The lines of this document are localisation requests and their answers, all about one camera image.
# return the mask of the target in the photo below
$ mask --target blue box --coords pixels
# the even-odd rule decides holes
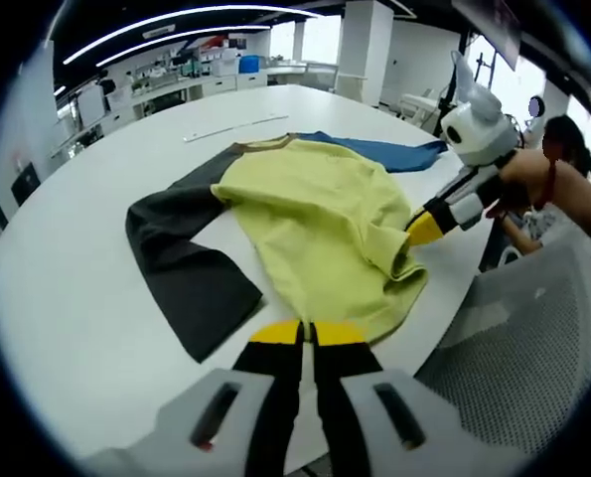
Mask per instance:
[[[257,73],[259,72],[259,56],[248,55],[239,59],[240,73]]]

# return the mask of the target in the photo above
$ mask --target white pillar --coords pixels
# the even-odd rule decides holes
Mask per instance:
[[[246,37],[246,51],[249,55],[268,58],[271,51],[271,31],[253,33]]]
[[[339,70],[366,78],[363,100],[371,106],[381,96],[393,20],[392,10],[376,1],[346,3]]]
[[[545,116],[547,118],[566,114],[566,111],[569,108],[569,96],[564,94],[564,92],[562,92],[559,87],[557,87],[548,79],[546,80],[546,85],[544,86],[542,100],[546,106]]]
[[[302,51],[304,49],[304,25],[306,22],[295,23],[295,34],[293,37],[293,60],[302,61]]]

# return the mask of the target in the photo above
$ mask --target dark gray sleeve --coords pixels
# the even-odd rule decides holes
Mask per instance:
[[[190,241],[224,210],[210,185],[240,155],[233,145],[127,211],[127,237],[145,281],[181,344],[198,362],[252,313],[261,298],[228,256]]]

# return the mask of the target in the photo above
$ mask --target computer screen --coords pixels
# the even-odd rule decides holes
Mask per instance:
[[[480,30],[515,70],[520,52],[520,23],[505,1],[452,0],[452,6]]]

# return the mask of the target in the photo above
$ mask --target desk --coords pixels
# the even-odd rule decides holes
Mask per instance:
[[[300,77],[306,73],[306,64],[301,65],[291,65],[291,66],[282,66],[282,67],[269,67],[265,70],[260,70],[261,73],[267,73],[270,77],[285,77],[285,78],[293,78],[293,77]],[[338,72],[337,75],[339,77],[344,78],[351,78],[355,80],[366,80],[366,77],[361,75],[352,75],[349,73],[342,73]]]
[[[438,100],[430,97],[417,96],[415,94],[403,94],[401,102],[416,106],[419,109],[424,109],[428,112],[433,111],[438,107]]]
[[[136,265],[124,230],[127,208],[232,142],[320,129],[408,145],[433,140],[388,114],[315,89],[286,85],[227,92],[146,117],[93,144],[19,210],[0,238],[1,350],[30,408],[73,456],[134,443],[153,429],[161,405],[212,368],[229,368],[253,332],[292,316],[235,217],[225,213],[195,241],[230,256],[264,293],[266,305],[196,363]],[[223,132],[184,140],[210,131]],[[394,179],[418,207],[460,166],[448,152],[429,170]],[[384,366],[413,375],[428,358],[474,278],[490,225],[482,220],[466,233],[455,231],[414,251],[430,278],[405,323],[374,347]],[[286,472],[327,450],[313,387],[305,355]]]

